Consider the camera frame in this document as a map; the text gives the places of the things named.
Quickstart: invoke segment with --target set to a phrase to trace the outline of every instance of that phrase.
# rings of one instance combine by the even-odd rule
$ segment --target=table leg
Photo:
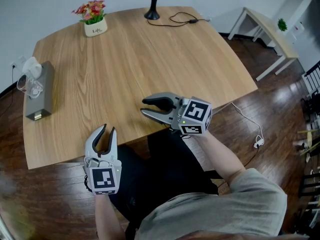
[[[252,41],[256,41],[259,37],[261,37],[261,35],[264,33],[264,30],[260,27],[259,31],[254,35],[253,40]]]
[[[264,78],[267,74],[269,74],[272,70],[274,70],[277,66],[282,63],[286,57],[283,55],[281,56],[275,63],[273,63],[268,69],[266,69],[261,75],[259,75],[256,80],[260,81],[262,78]]]
[[[232,28],[229,36],[228,36],[229,40],[231,40],[234,37],[236,31],[239,29],[239,27],[242,24],[242,22],[244,22],[246,16],[247,16],[247,12],[245,10],[243,10],[243,13],[239,17],[239,19],[236,21],[235,25],[233,26],[233,28]]]
[[[277,72],[275,72],[275,74],[279,75],[279,73],[281,73],[286,67],[288,67],[295,60],[296,60],[295,58],[290,59],[285,65],[283,65],[282,68],[280,68]]]

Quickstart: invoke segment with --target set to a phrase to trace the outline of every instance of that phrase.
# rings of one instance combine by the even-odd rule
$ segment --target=pink flower
[[[96,11],[101,11],[101,10],[102,10],[102,7],[96,5],[96,6],[93,7],[93,9],[96,10]]]
[[[88,12],[88,13],[86,13],[86,14],[84,15],[83,19],[84,19],[85,21],[87,21],[87,20],[91,19],[91,15],[90,15],[90,13],[89,13],[89,12]]]

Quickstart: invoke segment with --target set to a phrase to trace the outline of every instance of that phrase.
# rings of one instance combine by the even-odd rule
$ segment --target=electrical outlet
[[[14,66],[15,69],[18,69],[18,66],[15,62],[10,63],[9,68],[12,70],[12,67]]]
[[[19,57],[19,62],[21,63],[21,64],[23,64],[23,63],[25,63],[26,62],[26,58],[25,58],[25,56],[20,56]]]
[[[206,20],[207,20],[208,22],[211,22],[211,21],[213,20],[213,18],[214,18],[214,17],[212,17],[212,16],[209,15],[208,17],[206,17]]]

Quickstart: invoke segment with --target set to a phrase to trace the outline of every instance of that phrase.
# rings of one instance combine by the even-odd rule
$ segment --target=white wire
[[[264,135],[263,135],[263,133],[262,133],[262,128],[261,128],[260,124],[256,123],[255,121],[253,121],[253,120],[250,119],[249,117],[245,116],[245,115],[242,113],[241,109],[238,108],[233,102],[231,102],[231,104],[232,104],[236,109],[238,109],[238,110],[237,110],[238,112],[240,111],[240,114],[241,114],[243,117],[245,117],[246,119],[248,119],[249,121],[251,121],[252,123],[254,123],[254,124],[256,124],[257,126],[260,127],[261,136],[258,134],[258,135],[255,137],[255,142],[258,142],[257,138],[259,137],[259,138],[262,140],[262,144],[261,144],[261,145],[265,144],[265,139],[264,139]]]

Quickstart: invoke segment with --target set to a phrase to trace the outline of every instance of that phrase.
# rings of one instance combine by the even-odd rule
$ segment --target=wooden table
[[[257,89],[208,22],[152,26],[144,18],[147,10],[108,14],[107,32],[95,37],[85,37],[83,23],[76,23],[37,42],[33,55],[55,70],[53,114],[39,121],[23,118],[29,169],[84,156],[86,139],[104,123],[107,132],[116,128],[118,144],[163,129],[140,112],[151,94],[196,96],[217,108]],[[157,10],[161,18],[154,24],[171,24],[169,16],[180,11],[201,18],[192,7]]]
[[[261,80],[272,70],[274,70],[277,66],[279,66],[284,60],[288,59],[287,63],[275,72],[275,74],[278,75],[281,71],[286,69],[292,62],[299,58],[299,55],[287,42],[286,37],[281,33],[278,33],[280,30],[274,25],[271,19],[255,10],[245,7],[243,8],[243,13],[241,14],[239,19],[235,23],[234,27],[232,28],[228,39],[231,40],[234,37],[236,31],[239,29],[240,25],[245,20],[247,15],[249,15],[259,25],[259,29],[254,35],[253,41],[255,42],[263,33],[266,33],[272,39],[272,41],[280,48],[283,54],[274,64],[272,64],[261,75],[259,75],[256,78],[256,80]]]

